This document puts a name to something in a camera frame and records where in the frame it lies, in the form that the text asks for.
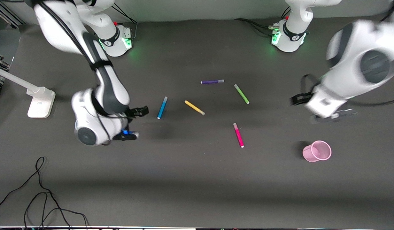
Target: green marker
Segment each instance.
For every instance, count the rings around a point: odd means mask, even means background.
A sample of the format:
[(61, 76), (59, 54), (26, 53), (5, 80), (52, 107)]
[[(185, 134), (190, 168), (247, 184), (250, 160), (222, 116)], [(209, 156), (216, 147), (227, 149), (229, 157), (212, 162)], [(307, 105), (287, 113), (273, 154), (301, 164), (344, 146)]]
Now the green marker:
[(235, 84), (234, 87), (238, 90), (239, 95), (241, 95), (242, 99), (244, 99), (245, 103), (249, 104), (247, 97), (242, 93), (241, 89)]

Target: yellow marker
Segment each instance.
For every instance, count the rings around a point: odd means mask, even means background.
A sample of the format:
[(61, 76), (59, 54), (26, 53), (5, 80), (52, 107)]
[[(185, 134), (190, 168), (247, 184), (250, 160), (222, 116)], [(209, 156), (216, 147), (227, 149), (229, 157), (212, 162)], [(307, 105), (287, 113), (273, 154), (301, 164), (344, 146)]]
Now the yellow marker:
[(193, 108), (195, 111), (201, 113), (202, 115), (205, 115), (205, 112), (201, 111), (201, 109), (197, 108), (195, 105), (189, 103), (187, 100), (184, 101), (185, 104)]

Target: marker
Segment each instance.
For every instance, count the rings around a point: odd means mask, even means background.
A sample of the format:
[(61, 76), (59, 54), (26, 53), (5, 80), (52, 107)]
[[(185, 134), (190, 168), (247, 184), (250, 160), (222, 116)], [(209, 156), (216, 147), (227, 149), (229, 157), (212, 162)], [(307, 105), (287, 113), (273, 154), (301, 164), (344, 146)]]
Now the marker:
[(224, 80), (203, 80), (201, 84), (224, 83)]
[(161, 104), (160, 111), (159, 111), (159, 113), (157, 115), (157, 119), (160, 119), (161, 115), (163, 115), (163, 110), (166, 107), (167, 99), (168, 99), (168, 97), (165, 96), (164, 100), (163, 100), (163, 103)]
[(242, 93), (241, 89), (235, 84), (234, 87), (238, 91), (239, 95), (241, 95), (242, 99), (244, 99), (245, 103), (249, 104), (247, 97)]
[(195, 111), (201, 113), (202, 115), (205, 115), (205, 112), (203, 112), (201, 109), (197, 108), (193, 104), (189, 103), (187, 100), (185, 100), (184, 103), (193, 108)]
[(243, 148), (244, 142), (242, 142), (241, 134), (239, 133), (239, 129), (238, 126), (236, 126), (236, 123), (234, 123), (234, 130), (235, 130), (236, 138), (238, 138), (239, 146)]

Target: white wall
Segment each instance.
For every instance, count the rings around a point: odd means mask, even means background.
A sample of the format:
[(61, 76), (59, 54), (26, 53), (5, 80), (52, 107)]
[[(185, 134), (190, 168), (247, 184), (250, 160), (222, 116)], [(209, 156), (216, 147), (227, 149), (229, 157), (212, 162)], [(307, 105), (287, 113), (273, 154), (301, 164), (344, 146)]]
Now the white wall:
[[(138, 22), (190, 19), (263, 19), (278, 17), (287, 4), (283, 0), (116, 0)], [(34, 12), (25, 3), (5, 3), (21, 19), (37, 24)], [(385, 12), (389, 0), (342, 0), (339, 5), (313, 8), (317, 18), (370, 16)], [(105, 11), (117, 22), (127, 22), (114, 9)]]

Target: cup rim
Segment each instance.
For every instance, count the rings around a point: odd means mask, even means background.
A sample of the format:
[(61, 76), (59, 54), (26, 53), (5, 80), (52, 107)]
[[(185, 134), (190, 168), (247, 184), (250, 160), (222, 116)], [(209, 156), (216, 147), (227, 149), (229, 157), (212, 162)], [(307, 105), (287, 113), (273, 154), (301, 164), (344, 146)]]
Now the cup rim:
[[(324, 143), (325, 145), (327, 145), (327, 147), (329, 147), (329, 156), (328, 157), (326, 157), (326, 158), (319, 158), (319, 157), (317, 157), (317, 156), (315, 156), (315, 154), (313, 153), (313, 150), (312, 150), (312, 147), (313, 147), (313, 145), (315, 144), (315, 143), (318, 143), (318, 142), (322, 142), (322, 143)], [(312, 144), (311, 144), (311, 153), (312, 153), (312, 156), (314, 157), (314, 158), (316, 158), (316, 159), (318, 159), (318, 160), (327, 160), (327, 159), (329, 159), (330, 158), (330, 156), (332, 155), (332, 149), (331, 149), (331, 147), (330, 147), (330, 145), (328, 144), (328, 143), (326, 143), (326, 142), (324, 142), (324, 141), (322, 141), (322, 140), (317, 140), (317, 141), (314, 141)]]

